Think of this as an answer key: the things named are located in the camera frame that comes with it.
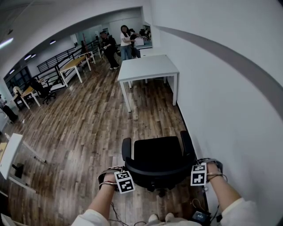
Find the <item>white t-shirt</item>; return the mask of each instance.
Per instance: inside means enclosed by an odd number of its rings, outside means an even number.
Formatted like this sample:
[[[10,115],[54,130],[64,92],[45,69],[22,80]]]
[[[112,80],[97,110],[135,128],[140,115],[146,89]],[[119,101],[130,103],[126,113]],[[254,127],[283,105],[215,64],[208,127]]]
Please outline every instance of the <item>white t-shirt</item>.
[[[98,212],[87,210],[79,215],[72,226],[109,226],[109,222]],[[178,222],[157,222],[157,225],[166,226],[196,226],[198,223],[179,219]],[[259,226],[256,204],[251,201],[238,199],[222,212],[222,226]]]
[[[126,33],[127,37],[124,36],[123,32],[121,32],[120,34],[120,38],[121,38],[121,46],[125,46],[125,45],[131,45],[131,42],[124,42],[123,38],[125,38],[126,40],[130,40],[130,36]]]

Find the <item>black office chair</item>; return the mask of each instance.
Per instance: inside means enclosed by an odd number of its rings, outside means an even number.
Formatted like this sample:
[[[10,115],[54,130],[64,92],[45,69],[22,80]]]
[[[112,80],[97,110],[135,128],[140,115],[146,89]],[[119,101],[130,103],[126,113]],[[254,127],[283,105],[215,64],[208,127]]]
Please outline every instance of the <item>black office chair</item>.
[[[134,143],[134,160],[131,158],[131,138],[122,143],[122,157],[125,168],[133,181],[149,191],[172,189],[191,173],[196,163],[195,150],[187,131],[181,131],[184,152],[176,136],[138,140]]]
[[[31,80],[31,87],[35,89],[37,92],[39,92],[39,97],[44,98],[42,104],[46,101],[46,104],[48,105],[48,101],[53,97],[56,98],[56,93],[50,93],[51,87],[53,85],[49,84],[49,79],[45,80],[47,86],[43,87],[41,83],[39,83],[36,79]]]

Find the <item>white sleeve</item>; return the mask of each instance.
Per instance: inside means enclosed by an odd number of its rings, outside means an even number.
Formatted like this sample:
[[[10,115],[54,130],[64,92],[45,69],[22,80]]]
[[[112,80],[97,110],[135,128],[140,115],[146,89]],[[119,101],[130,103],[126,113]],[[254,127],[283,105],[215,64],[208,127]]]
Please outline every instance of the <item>white sleeve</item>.
[[[94,210],[87,210],[84,214],[78,215],[72,226],[109,226],[109,222]]]
[[[257,207],[254,202],[238,199],[222,212],[222,226],[259,226]]]

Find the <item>sneaker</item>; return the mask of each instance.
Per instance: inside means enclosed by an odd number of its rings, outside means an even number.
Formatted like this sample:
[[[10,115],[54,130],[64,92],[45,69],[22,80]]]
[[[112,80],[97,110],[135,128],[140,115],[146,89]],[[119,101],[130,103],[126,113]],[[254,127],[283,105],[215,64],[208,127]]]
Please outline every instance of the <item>sneaker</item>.
[[[156,220],[159,220],[158,216],[156,214],[152,214],[150,217],[149,217],[149,222],[151,221],[156,221]]]
[[[172,218],[175,218],[174,217],[174,214],[173,213],[168,213],[165,217],[165,222],[169,222]]]

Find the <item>floor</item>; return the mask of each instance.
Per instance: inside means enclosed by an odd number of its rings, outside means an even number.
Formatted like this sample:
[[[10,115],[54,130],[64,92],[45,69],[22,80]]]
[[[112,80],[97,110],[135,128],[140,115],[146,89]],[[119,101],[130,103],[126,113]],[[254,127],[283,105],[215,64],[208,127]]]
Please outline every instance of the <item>floor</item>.
[[[9,135],[23,134],[25,141],[47,160],[47,164],[41,163],[22,148],[15,161],[24,164],[23,179],[38,194],[4,181],[0,175],[0,190],[9,194],[13,220],[29,226],[70,225],[95,197],[99,173],[123,165],[124,138],[131,137],[132,143],[163,136],[180,139],[185,126],[178,107],[172,106],[171,89],[162,80],[149,79],[148,84],[135,81],[131,90],[126,85],[132,106],[132,113],[128,113],[117,82],[119,70],[108,68],[104,61],[97,63],[95,70],[99,73],[85,68],[81,73],[83,83],[75,76],[69,88],[58,91],[49,105],[38,107],[32,103],[30,110],[19,113],[17,123],[5,128]],[[160,219],[168,212],[189,218],[193,198],[205,206],[201,190],[189,184],[189,179],[183,181],[163,198],[136,187],[135,192],[115,194],[113,202],[121,219],[130,226],[147,221],[153,213]]]

